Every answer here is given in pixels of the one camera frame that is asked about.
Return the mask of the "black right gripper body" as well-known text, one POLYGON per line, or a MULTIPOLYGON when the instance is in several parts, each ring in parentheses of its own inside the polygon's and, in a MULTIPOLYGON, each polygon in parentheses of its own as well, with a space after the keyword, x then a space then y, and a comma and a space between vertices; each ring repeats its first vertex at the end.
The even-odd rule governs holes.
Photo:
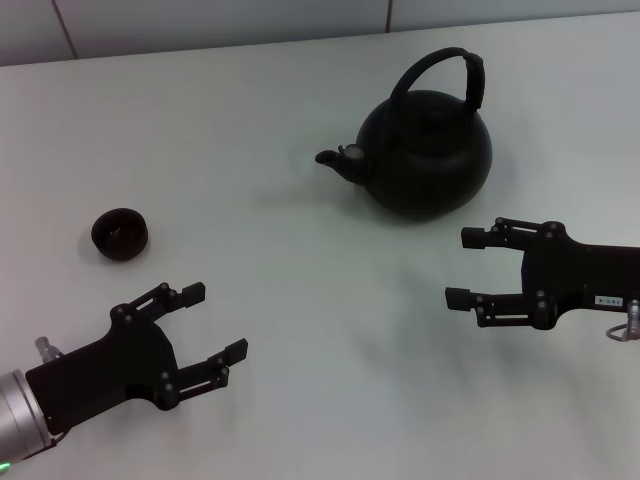
POLYGON ((522 293, 531 325, 552 329, 572 310, 625 312, 639 300, 639 249, 533 235, 523 247, 522 293))

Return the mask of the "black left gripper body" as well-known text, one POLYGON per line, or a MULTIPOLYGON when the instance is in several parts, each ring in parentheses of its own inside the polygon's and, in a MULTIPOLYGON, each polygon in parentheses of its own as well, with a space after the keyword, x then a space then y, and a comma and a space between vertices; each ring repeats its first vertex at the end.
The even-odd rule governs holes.
POLYGON ((168 411, 180 402, 173 347, 156 320, 176 305, 126 309, 101 339, 26 372, 53 435, 132 399, 168 411))

